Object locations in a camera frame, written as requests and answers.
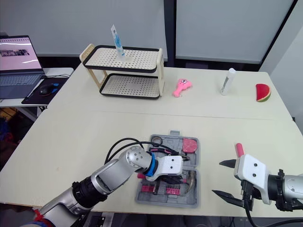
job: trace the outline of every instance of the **wall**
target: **wall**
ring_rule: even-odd
[[[270,77],[303,133],[303,27]]]
[[[162,48],[163,0],[0,0],[0,30],[29,35],[39,56],[79,56],[89,43]]]
[[[303,0],[298,0],[259,71],[269,73],[303,133]]]
[[[293,0],[177,0],[176,58],[260,64]]]

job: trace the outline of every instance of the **desk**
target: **desk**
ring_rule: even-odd
[[[152,134],[180,130],[197,137],[201,155],[197,169],[201,177],[200,205],[196,209],[137,204],[139,179],[133,175],[94,210],[128,213],[245,216],[242,208],[224,202],[211,190],[240,198],[240,181],[233,170],[219,162],[235,158],[234,144],[266,163],[273,174],[302,171],[303,137],[293,121],[208,118],[143,113],[87,111],[49,108],[42,112],[0,172],[0,201],[43,206],[52,198],[92,174],[104,163],[117,140],[134,137],[147,140]],[[302,217],[303,212],[281,212],[255,200],[255,217]]]
[[[73,68],[43,68],[43,70],[45,75],[48,77],[62,75],[62,74],[71,75],[73,72]],[[31,111],[27,110],[25,107],[46,106],[46,104],[22,104],[21,102],[23,101],[23,99],[24,98],[2,99],[2,101],[0,102],[0,107],[1,108],[16,107],[21,113],[23,113],[29,119],[35,121],[37,119],[37,116],[35,116]]]
[[[101,70],[96,70],[100,78]],[[164,94],[157,100],[103,96],[82,64],[74,71],[48,108],[112,111],[177,116],[227,117],[242,119],[289,120],[292,118],[280,95],[265,72],[238,71],[230,93],[222,96],[219,90],[227,71],[164,68]],[[193,87],[183,91],[181,98],[172,92],[177,80],[186,78]],[[256,102],[257,83],[271,87],[271,97],[264,103]]]

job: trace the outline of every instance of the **white desk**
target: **white desk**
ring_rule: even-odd
[[[0,172],[0,201],[43,206],[49,200],[89,176],[104,163],[107,151],[117,140],[180,130],[197,137],[201,155],[197,167],[201,177],[200,205],[196,209],[137,204],[138,184],[134,174],[94,210],[154,214],[245,216],[243,208],[224,202],[211,190],[240,198],[240,181],[233,170],[220,166],[235,158],[234,144],[266,163],[273,174],[302,173],[303,137],[292,121],[206,118],[140,113],[87,111],[78,108],[47,109],[36,120],[8,163]],[[255,217],[302,217],[303,211],[281,212],[255,200]]]
[[[71,75],[73,72],[73,68],[43,68],[44,73],[46,76],[57,76],[57,75],[62,75],[62,74],[67,74]],[[20,112],[22,112],[25,116],[27,116],[29,119],[32,121],[35,121],[37,119],[37,116],[35,116],[32,112],[27,110],[24,107],[35,107],[35,106],[47,106],[46,104],[22,104],[21,102],[23,101],[24,98],[12,98],[12,99],[2,99],[0,102],[0,107],[15,107],[17,108]]]
[[[102,71],[96,72],[102,77]],[[163,96],[157,100],[146,100],[101,95],[81,64],[48,107],[77,109],[81,106],[94,111],[292,121],[267,73],[238,71],[230,93],[222,96],[219,90],[226,73],[223,70],[164,68]],[[190,80],[193,87],[183,91],[181,98],[175,98],[172,92],[179,78]],[[256,102],[257,83],[271,87],[271,97],[264,103]]]

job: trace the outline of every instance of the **pink object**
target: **pink object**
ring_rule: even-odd
[[[192,86],[192,83],[187,79],[179,79],[177,84],[177,89],[172,93],[174,97],[180,97],[182,90],[185,90]]]
[[[142,192],[153,192],[153,188],[154,188],[154,186],[142,185],[141,191]]]
[[[166,194],[180,195],[180,189],[177,189],[177,188],[166,188]]]
[[[240,143],[236,144],[236,151],[237,151],[237,156],[241,157],[242,155],[244,155],[244,150],[243,150],[243,146]]]
[[[139,178],[139,179],[145,179],[145,175],[144,174],[138,174],[137,178]]]
[[[193,139],[183,139],[182,151],[185,153],[194,153],[198,148],[197,141]]]

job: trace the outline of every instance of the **watermelon slice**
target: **watermelon slice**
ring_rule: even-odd
[[[265,102],[269,99],[271,90],[267,84],[256,84],[257,102]]]

